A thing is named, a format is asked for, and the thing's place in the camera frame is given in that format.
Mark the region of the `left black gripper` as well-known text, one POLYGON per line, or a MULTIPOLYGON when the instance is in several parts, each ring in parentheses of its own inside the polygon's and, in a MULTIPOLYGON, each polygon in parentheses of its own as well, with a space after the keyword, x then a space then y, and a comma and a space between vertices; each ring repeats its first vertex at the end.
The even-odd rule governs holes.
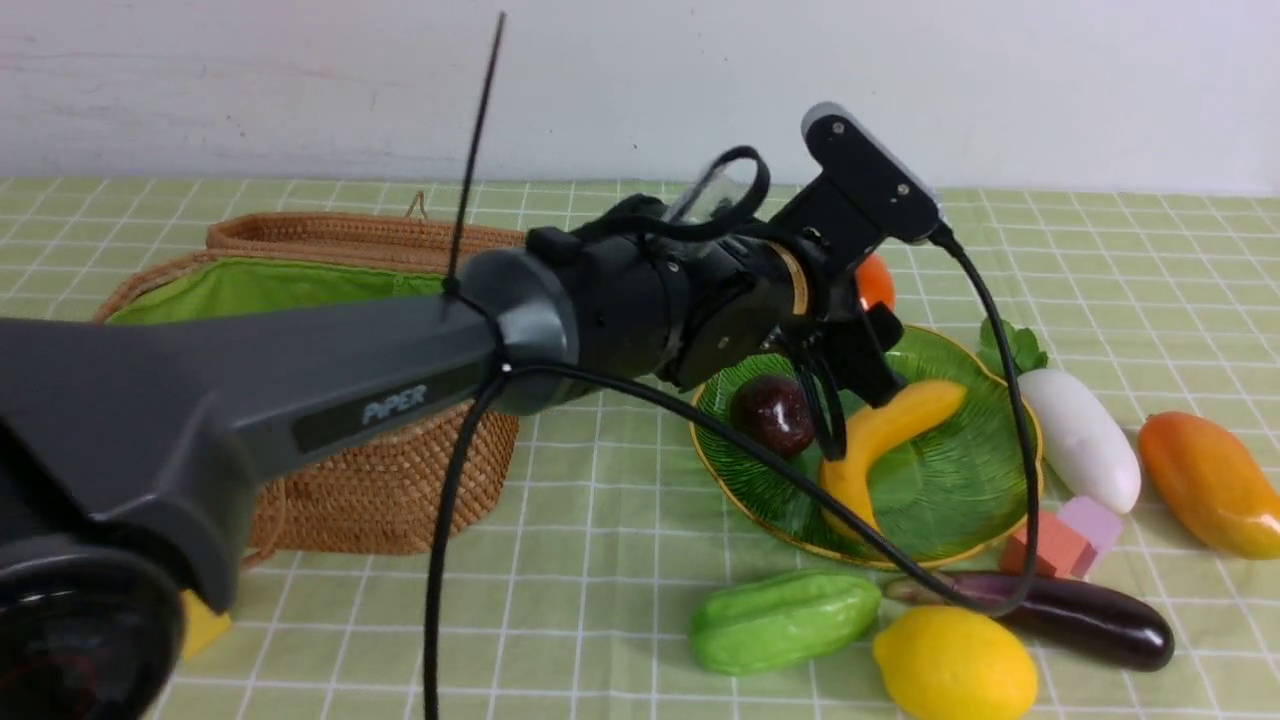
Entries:
POLYGON ((799 261, 808 291, 806 309, 781 322, 771 348, 872 407, 888 404, 906 384, 886 360, 901 323, 886 307, 864 309, 852 265, 820 237, 772 225, 771 240, 799 261))

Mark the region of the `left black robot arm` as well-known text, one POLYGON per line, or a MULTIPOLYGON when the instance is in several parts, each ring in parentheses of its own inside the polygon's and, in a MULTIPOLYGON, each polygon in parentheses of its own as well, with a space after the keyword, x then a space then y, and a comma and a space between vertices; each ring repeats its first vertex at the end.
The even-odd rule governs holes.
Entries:
POLYGON ((266 482, 466 398, 531 415, 653 374, 680 388, 772 336, 887 404, 901 337, 852 269, 905 231, 806 190, 768 222, 677 224, 634 195, 468 259, 452 293, 159 325, 3 320, 3 716, 138 719, 179 593, 233 600, 266 482))

